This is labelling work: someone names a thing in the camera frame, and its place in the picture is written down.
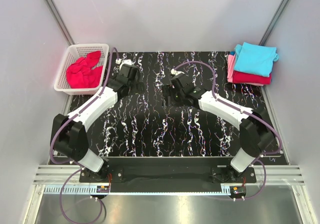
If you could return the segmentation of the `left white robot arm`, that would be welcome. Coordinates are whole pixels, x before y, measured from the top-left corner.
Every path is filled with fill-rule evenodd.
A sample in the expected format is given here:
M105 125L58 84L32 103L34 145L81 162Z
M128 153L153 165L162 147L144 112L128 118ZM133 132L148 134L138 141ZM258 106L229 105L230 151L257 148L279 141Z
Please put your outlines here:
M53 157L53 152L57 151L76 162L82 171L90 173L96 181L107 179L108 161L90 150L87 131L106 110L127 97L131 89L142 89L138 82L140 71L137 66L124 63L119 70L78 109L68 115L58 114L53 119L50 139L50 159L53 163L59 164Z

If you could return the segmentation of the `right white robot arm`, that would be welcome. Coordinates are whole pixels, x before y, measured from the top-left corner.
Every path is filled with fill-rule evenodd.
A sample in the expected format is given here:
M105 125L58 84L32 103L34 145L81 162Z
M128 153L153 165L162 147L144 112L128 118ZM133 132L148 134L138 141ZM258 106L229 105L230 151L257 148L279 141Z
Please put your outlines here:
M245 171L275 140L265 109L247 108L213 94L205 87L196 87L184 73L173 76L162 87L163 106L189 106L211 113L239 131L240 149L227 167L218 174L218 181L238 182Z

